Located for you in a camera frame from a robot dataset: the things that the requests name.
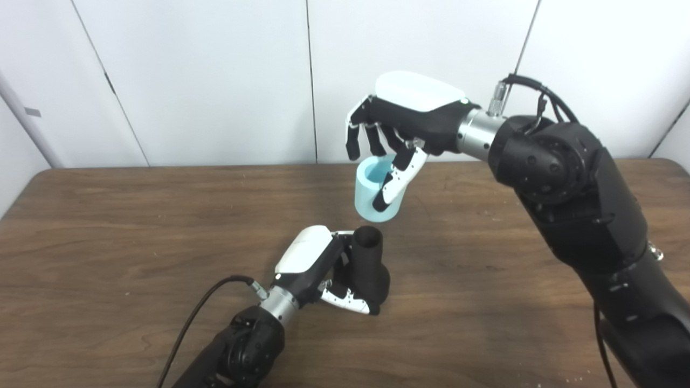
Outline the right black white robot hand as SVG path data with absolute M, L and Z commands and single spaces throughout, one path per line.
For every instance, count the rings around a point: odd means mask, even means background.
M 348 113 L 345 125 L 350 160 L 361 155 L 360 130 L 367 136 L 372 155 L 387 154 L 383 142 L 395 153 L 373 198 L 373 209 L 386 211 L 429 156 L 459 153 L 461 123 L 479 108 L 463 91 L 422 74 L 393 71 L 379 76 L 375 92 Z

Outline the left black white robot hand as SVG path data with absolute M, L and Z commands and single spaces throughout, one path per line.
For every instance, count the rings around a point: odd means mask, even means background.
M 281 324 L 318 301 L 357 314 L 379 315 L 390 290 L 390 274 L 382 258 L 383 235 L 373 226 L 353 231 L 309 226 L 276 264 L 261 307 Z

